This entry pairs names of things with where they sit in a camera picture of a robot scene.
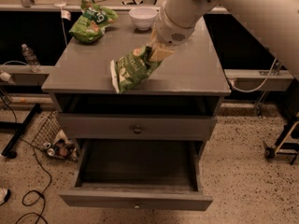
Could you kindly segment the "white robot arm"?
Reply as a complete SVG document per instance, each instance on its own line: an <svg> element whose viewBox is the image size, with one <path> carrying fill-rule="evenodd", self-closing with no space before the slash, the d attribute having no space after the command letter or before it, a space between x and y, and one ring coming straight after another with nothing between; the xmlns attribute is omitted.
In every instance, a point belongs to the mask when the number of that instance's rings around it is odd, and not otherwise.
<svg viewBox="0 0 299 224"><path fill-rule="evenodd" d="M299 79L299 0L166 0L155 22L158 41L185 43L216 6L225 7Z"/></svg>

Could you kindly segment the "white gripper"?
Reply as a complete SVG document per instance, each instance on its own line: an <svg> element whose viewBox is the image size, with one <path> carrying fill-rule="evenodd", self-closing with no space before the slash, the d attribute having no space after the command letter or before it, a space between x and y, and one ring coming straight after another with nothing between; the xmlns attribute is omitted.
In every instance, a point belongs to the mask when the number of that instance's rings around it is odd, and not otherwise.
<svg viewBox="0 0 299 224"><path fill-rule="evenodd" d="M160 8L155 28L152 29L149 46L151 52L149 60L151 62L161 62L174 53L173 49L165 46L153 46L156 42L156 33L161 43L179 46L184 44L192 35L196 24L193 14L186 12L179 7L163 4Z"/></svg>

